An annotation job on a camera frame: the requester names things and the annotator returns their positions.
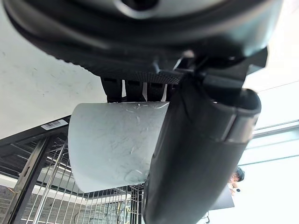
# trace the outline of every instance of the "black object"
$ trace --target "black object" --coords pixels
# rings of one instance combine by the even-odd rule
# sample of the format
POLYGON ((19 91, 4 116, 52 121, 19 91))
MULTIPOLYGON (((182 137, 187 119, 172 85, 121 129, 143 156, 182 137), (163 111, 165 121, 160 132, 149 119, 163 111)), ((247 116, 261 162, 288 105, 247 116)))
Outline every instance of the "black object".
POLYGON ((107 0, 3 1, 15 28, 46 53, 102 78, 161 84, 179 83, 183 72, 173 69, 187 50, 196 58, 239 60, 265 48, 282 3, 213 0, 207 7, 202 2, 209 1, 172 0, 163 8, 161 0, 161 14, 188 4, 189 11, 134 20, 115 1, 102 8, 107 0))
POLYGON ((14 196, 6 211, 2 223, 19 224, 26 209, 27 202, 31 197, 32 190, 35 186, 37 178, 43 168, 43 161, 48 155, 49 138, 40 140, 29 157, 25 168, 20 173, 18 182, 14 187, 14 196))
POLYGON ((228 186, 225 186, 225 188, 220 193, 217 200, 214 202, 214 204, 209 208, 209 211, 212 210, 218 210, 218 209, 228 209, 228 208, 234 208, 235 204, 232 198, 232 193, 228 186))
POLYGON ((211 98, 200 81, 185 77, 171 99, 151 161, 145 222, 196 223, 237 166, 260 110, 251 90, 211 98))
POLYGON ((251 137, 260 102, 242 85, 265 66, 282 0, 3 1, 31 43, 101 76, 109 102, 145 100, 144 82, 159 100, 167 84, 143 216, 147 224, 196 223, 251 137))

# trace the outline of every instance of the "white wall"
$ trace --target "white wall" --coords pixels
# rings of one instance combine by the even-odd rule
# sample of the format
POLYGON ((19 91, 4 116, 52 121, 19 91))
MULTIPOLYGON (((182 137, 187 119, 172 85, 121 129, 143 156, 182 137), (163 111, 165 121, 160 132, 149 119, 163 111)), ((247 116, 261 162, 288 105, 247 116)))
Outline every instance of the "white wall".
POLYGON ((299 223, 299 157, 242 167, 235 208, 210 212, 211 224, 299 223))
POLYGON ((100 78, 21 37, 0 4, 0 139, 106 102, 100 78))

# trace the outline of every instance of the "black metal frame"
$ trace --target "black metal frame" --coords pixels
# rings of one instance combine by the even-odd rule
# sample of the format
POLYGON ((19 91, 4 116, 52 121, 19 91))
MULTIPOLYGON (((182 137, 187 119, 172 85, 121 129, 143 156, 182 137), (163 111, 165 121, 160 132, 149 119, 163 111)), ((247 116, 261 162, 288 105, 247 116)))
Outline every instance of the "black metal frame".
POLYGON ((42 170, 43 161, 47 156, 47 146, 49 138, 40 140, 29 157, 18 182, 14 188, 14 197, 9 205, 3 223, 18 224, 26 208, 27 202, 31 196, 33 187, 42 170))
MULTIPOLYGON (((61 118, 67 123, 70 116, 61 118)), ((28 158, 35 149, 39 140, 56 136, 65 140, 68 132, 68 125, 45 130, 41 126, 14 134, 0 140, 0 173, 18 179, 28 158)))

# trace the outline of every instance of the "metal wire rack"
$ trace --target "metal wire rack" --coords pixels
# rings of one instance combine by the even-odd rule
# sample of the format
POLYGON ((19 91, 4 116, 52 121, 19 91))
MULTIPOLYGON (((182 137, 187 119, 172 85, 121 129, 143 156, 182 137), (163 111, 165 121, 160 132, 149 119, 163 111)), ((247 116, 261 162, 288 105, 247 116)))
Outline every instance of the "metal wire rack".
POLYGON ((84 193, 73 178, 67 143, 57 145, 49 149, 21 224, 144 223, 143 184, 84 193))

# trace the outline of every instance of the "barcode label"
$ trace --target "barcode label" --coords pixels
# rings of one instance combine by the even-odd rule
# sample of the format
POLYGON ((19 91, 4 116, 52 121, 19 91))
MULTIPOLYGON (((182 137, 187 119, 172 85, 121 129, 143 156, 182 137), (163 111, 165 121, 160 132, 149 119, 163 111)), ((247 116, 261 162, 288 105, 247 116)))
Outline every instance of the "barcode label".
POLYGON ((42 125, 41 127, 45 130, 51 130, 53 128, 57 128, 57 127, 61 127, 61 126, 64 126, 64 125, 67 125, 68 123, 65 121, 65 120, 57 120, 57 121, 53 121, 51 123, 48 123, 48 124, 45 124, 45 125, 42 125))

